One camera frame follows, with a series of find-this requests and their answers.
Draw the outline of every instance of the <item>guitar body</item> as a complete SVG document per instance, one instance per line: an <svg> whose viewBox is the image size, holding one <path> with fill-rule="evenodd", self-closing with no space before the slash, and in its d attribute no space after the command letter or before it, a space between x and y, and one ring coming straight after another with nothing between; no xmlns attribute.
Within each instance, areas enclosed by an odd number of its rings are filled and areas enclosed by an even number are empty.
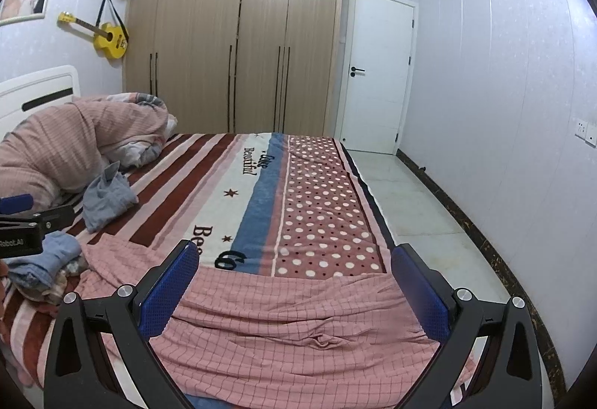
<svg viewBox="0 0 597 409"><path fill-rule="evenodd" d="M126 52L128 43L124 37L121 26L113 26L111 23L104 23L101 29L109 35L108 38L95 34L93 36L93 46L96 50L103 50L109 59L120 59Z"/></svg>

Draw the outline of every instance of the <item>framed photo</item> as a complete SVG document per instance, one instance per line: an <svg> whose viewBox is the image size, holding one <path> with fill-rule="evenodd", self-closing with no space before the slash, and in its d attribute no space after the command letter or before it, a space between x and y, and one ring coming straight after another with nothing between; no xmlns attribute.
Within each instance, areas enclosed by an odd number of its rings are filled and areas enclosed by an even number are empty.
<svg viewBox="0 0 597 409"><path fill-rule="evenodd" d="M0 2L0 25L34 20L46 16L48 0L2 0Z"/></svg>

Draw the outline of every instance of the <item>white door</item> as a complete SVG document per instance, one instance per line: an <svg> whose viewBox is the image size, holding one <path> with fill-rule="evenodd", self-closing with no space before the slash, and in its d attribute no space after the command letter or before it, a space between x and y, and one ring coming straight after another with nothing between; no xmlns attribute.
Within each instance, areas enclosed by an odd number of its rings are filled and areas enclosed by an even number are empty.
<svg viewBox="0 0 597 409"><path fill-rule="evenodd" d="M390 153L407 88L413 12L393 0L355 0L352 50L342 122L349 150Z"/></svg>

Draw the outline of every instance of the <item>blue gripper pad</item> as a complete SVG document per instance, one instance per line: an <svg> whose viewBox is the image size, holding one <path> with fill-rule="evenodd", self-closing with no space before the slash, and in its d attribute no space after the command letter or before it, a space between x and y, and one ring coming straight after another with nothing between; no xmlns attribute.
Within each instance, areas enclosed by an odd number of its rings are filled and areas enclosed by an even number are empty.
<svg viewBox="0 0 597 409"><path fill-rule="evenodd" d="M138 330L145 340L162 334L198 267L199 251L188 242L140 306Z"/></svg>
<svg viewBox="0 0 597 409"><path fill-rule="evenodd" d="M445 343L450 336L448 309L413 259L400 246L392 251L392 274L425 334L432 340Z"/></svg>
<svg viewBox="0 0 597 409"><path fill-rule="evenodd" d="M29 194L0 198L0 215L13 215L34 207L34 198Z"/></svg>

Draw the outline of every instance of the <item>blue folded clothing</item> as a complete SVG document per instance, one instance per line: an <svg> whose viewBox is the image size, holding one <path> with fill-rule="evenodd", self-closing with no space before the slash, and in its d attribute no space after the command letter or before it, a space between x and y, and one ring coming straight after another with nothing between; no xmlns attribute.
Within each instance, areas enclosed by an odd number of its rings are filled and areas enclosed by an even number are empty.
<svg viewBox="0 0 597 409"><path fill-rule="evenodd" d="M81 255L79 241L64 232L51 232L42 241L44 252L34 256L5 259L8 278L31 290L45 291L52 287L56 273Z"/></svg>
<svg viewBox="0 0 597 409"><path fill-rule="evenodd" d="M83 220L89 232L100 230L139 202L119 167L120 162L112 163L83 194Z"/></svg>

